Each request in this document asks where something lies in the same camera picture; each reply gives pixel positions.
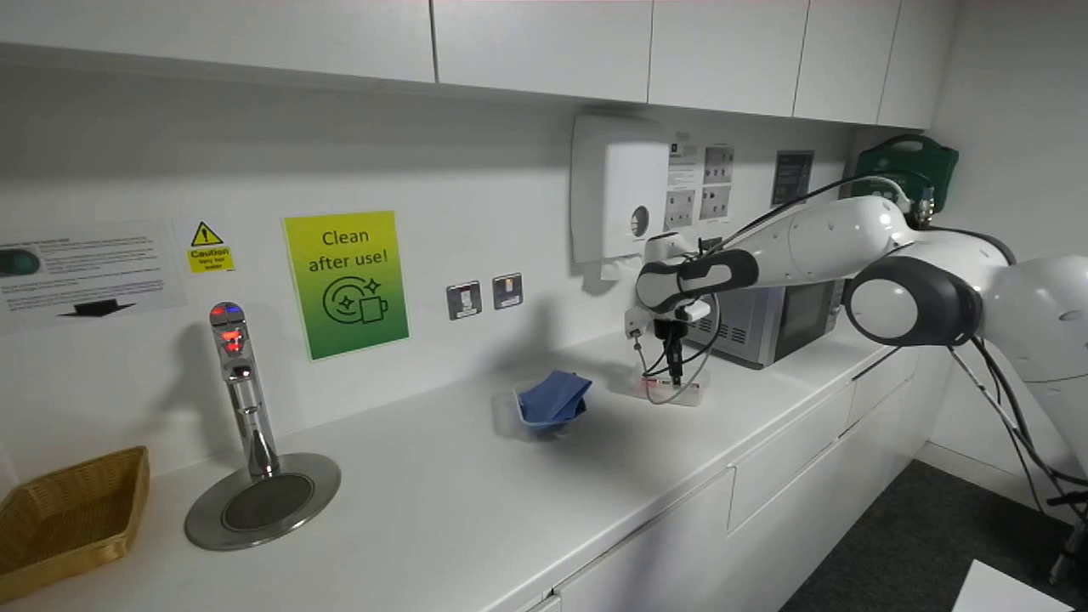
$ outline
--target upper cabinet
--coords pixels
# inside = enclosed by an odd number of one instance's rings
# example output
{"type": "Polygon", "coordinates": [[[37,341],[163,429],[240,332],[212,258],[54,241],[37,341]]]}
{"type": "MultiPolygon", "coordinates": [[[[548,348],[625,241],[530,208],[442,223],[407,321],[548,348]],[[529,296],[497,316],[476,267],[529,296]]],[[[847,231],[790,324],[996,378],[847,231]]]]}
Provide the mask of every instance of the upper cabinet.
{"type": "Polygon", "coordinates": [[[809,2],[797,117],[877,122],[897,2],[901,0],[809,2]]]}
{"type": "Polygon", "coordinates": [[[437,83],[429,0],[0,0],[0,45],[437,83]]]}
{"type": "Polygon", "coordinates": [[[887,62],[881,125],[925,128],[935,117],[959,0],[906,0],[887,62]]]}
{"type": "Polygon", "coordinates": [[[438,83],[645,103],[652,0],[433,0],[438,83]]]}
{"type": "Polygon", "coordinates": [[[658,0],[649,103],[793,117],[809,0],[658,0]]]}

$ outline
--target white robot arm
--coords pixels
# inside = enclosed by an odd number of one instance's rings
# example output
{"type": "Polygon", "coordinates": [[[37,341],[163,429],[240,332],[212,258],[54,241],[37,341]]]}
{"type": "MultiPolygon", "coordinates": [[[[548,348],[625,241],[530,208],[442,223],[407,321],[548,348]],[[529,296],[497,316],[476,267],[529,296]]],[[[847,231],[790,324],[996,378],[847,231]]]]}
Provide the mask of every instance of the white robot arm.
{"type": "Polygon", "coordinates": [[[1088,474],[1088,258],[1013,261],[962,231],[911,231],[884,197],[790,208],[778,219],[690,253],[676,238],[645,249],[635,316],[676,361],[684,330],[725,290],[850,279],[847,316],[890,348],[996,343],[1088,474]]]}

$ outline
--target yellow warning sign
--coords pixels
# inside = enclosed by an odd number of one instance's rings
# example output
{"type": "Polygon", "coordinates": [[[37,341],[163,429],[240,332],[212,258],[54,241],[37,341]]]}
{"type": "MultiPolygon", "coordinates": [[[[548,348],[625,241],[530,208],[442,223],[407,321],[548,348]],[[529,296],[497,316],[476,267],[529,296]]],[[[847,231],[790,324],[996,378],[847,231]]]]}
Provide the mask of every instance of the yellow warning sign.
{"type": "Polygon", "coordinates": [[[199,223],[191,238],[191,272],[235,272],[231,244],[212,223],[199,223]]]}

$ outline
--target wall-mounted dispenser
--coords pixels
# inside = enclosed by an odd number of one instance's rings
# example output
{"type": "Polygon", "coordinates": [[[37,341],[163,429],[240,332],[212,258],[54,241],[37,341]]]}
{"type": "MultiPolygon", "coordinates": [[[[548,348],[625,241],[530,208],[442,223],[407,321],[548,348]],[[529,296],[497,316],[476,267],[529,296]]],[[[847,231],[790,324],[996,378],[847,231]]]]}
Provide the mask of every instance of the wall-mounted dispenser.
{"type": "Polygon", "coordinates": [[[665,231],[669,139],[644,118],[578,117],[573,153],[575,261],[640,255],[665,231]]]}

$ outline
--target wooden tray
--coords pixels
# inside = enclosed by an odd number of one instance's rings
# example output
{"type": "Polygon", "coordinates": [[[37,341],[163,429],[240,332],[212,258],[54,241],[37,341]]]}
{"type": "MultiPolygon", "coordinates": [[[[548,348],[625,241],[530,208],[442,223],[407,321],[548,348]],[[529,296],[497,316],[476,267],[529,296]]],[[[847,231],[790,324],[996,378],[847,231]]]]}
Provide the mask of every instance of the wooden tray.
{"type": "Polygon", "coordinates": [[[16,487],[0,508],[0,603],[125,556],[148,474],[136,444],[16,487]]]}

